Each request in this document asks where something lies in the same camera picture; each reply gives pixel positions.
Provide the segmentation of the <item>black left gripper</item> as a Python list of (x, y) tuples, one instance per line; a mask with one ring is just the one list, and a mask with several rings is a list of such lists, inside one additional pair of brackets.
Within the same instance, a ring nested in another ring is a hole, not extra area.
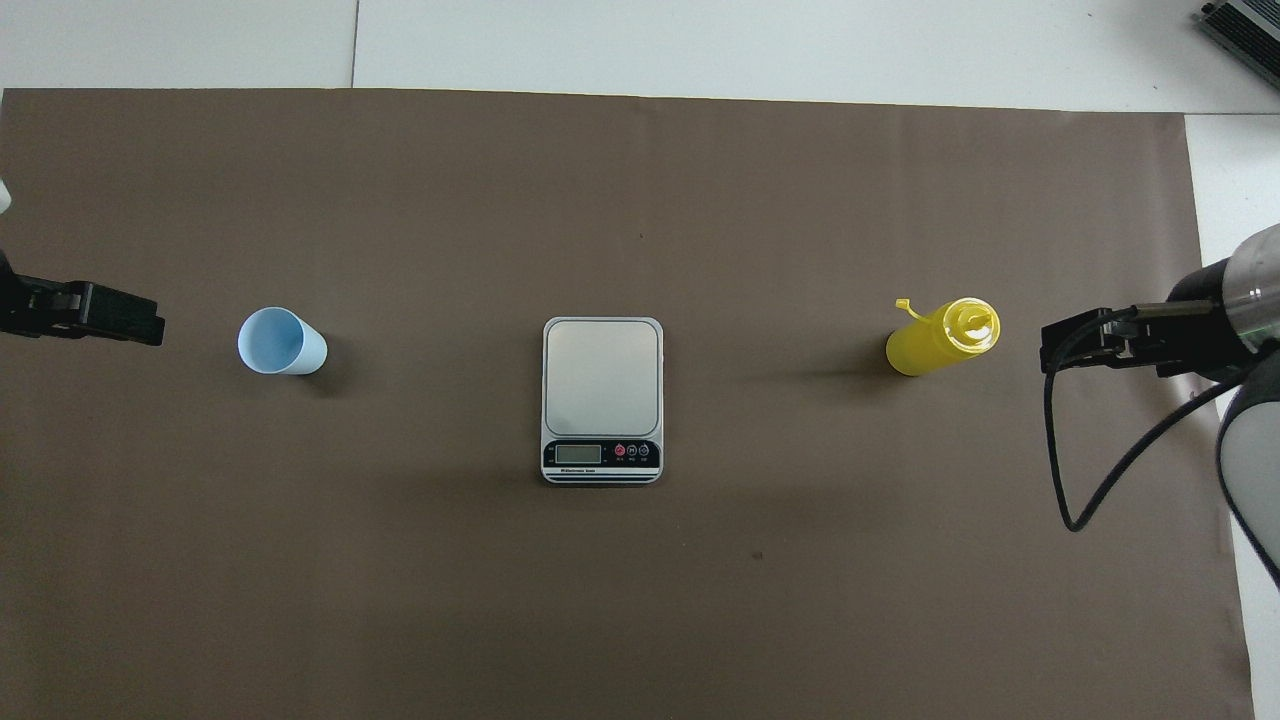
[(20, 337), (86, 337), (163, 345), (159, 304), (84, 281), (26, 281), (0, 252), (1, 332)]

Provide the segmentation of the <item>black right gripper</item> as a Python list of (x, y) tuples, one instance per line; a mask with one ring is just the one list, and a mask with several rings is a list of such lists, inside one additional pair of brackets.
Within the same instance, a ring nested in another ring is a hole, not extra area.
[(1169, 302), (1208, 300), (1207, 315), (1174, 318), (1167, 323), (1138, 306), (1088, 310), (1039, 329), (1039, 369), (1047, 374), (1060, 356), (1059, 370), (1074, 366), (1155, 366), (1161, 378), (1194, 373), (1224, 382), (1254, 364), (1254, 352), (1240, 341), (1222, 301), (1228, 260), (1219, 260), (1184, 275), (1170, 291)]

